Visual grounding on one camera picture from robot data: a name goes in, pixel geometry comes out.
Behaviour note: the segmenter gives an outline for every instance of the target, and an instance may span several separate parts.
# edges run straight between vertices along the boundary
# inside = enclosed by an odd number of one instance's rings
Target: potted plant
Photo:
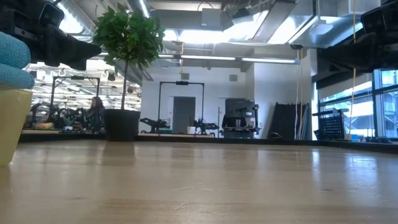
[[[108,7],[96,21],[97,31],[93,43],[107,52],[104,61],[118,72],[120,61],[125,62],[121,110],[105,110],[104,124],[106,139],[109,141],[133,141],[138,133],[139,111],[124,109],[126,96],[126,75],[129,65],[142,69],[159,58],[163,50],[164,28],[160,21],[144,17],[139,9],[129,12],[118,4],[119,11]]]

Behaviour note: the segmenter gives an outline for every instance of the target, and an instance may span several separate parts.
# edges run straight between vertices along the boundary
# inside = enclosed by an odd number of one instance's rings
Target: green leaves
[[[108,6],[108,12],[110,12],[111,14],[114,14],[114,10],[110,6]]]
[[[123,59],[140,69],[148,67],[159,58],[163,50],[164,28],[158,18],[146,18],[139,9],[127,13],[126,8],[118,4],[118,12],[108,8],[95,22],[97,31],[93,43],[103,46],[109,53],[104,61],[115,66],[117,60]]]

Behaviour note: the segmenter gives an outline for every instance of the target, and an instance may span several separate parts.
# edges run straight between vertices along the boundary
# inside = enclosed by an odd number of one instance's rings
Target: window
[[[398,91],[384,93],[382,107],[385,137],[398,138]]]
[[[354,88],[354,94],[358,94],[358,93],[370,93],[372,91],[372,81],[368,81],[366,83],[357,85]],[[337,100],[340,98],[344,98],[347,96],[351,96],[351,94],[353,93],[353,89],[349,88],[345,91],[342,91],[340,93],[328,96],[326,98],[323,99],[323,102],[327,102],[327,101],[331,101],[331,100]]]
[[[398,70],[381,71],[382,87],[389,87],[398,84]]]
[[[333,109],[351,109],[351,100],[342,101],[323,107],[324,111]],[[351,113],[344,113],[345,132],[349,133],[349,121]],[[363,136],[374,136],[374,122],[373,122],[373,100],[371,96],[354,99],[353,118],[351,121],[351,134],[359,134]]]

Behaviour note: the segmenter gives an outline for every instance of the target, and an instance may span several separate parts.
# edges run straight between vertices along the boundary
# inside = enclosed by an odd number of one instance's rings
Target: black plant pot
[[[107,141],[131,142],[138,134],[141,112],[131,110],[105,110],[105,131]]]

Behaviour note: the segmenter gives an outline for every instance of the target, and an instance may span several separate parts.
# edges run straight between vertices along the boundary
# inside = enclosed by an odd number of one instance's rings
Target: doorway
[[[188,127],[193,126],[195,120],[195,97],[174,97],[173,133],[187,134]]]

